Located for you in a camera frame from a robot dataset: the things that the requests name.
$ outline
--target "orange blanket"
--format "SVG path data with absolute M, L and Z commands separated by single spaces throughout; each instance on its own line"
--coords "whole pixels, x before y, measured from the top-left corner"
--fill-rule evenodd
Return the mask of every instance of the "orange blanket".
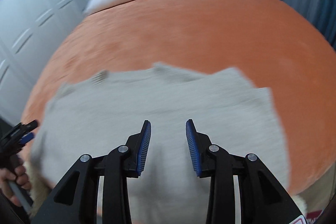
M 257 86 L 271 87 L 288 141 L 291 194 L 335 161 L 336 55 L 279 0 L 135 0 L 90 15 L 49 61 L 22 121 L 43 121 L 46 102 L 63 82 L 157 61 L 205 73 L 234 66 Z

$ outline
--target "bed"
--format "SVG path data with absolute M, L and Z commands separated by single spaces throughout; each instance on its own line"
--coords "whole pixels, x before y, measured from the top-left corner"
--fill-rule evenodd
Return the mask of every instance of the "bed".
M 305 190 L 335 161 L 335 52 L 279 0 L 128 0 L 95 11 L 43 70 L 22 122 L 43 122 L 46 103 L 64 82 L 158 61 L 204 73 L 237 67 L 258 87 L 271 87 L 287 138 L 289 193 Z

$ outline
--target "human hand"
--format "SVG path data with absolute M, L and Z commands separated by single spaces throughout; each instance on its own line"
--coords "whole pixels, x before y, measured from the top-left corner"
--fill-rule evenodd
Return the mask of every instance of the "human hand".
M 26 174 L 26 168 L 23 166 L 23 160 L 19 159 L 20 166 L 15 168 L 15 173 L 11 173 L 7 168 L 0 169 L 0 189 L 3 194 L 16 206 L 22 206 L 19 199 L 13 194 L 7 180 L 16 181 L 25 190 L 30 190 L 32 185 L 29 182 L 28 175 Z

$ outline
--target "white sticker with red border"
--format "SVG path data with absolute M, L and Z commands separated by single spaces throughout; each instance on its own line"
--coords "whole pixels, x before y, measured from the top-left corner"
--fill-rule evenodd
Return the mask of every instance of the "white sticker with red border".
M 299 216 L 298 218 L 294 219 L 291 223 L 289 224 L 307 224 L 306 219 L 304 218 L 303 215 Z

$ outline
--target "white wardrobe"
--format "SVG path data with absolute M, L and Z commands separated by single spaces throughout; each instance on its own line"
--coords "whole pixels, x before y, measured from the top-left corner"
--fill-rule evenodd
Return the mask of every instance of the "white wardrobe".
M 0 117 L 20 122 L 50 57 L 83 20 L 89 0 L 0 0 Z

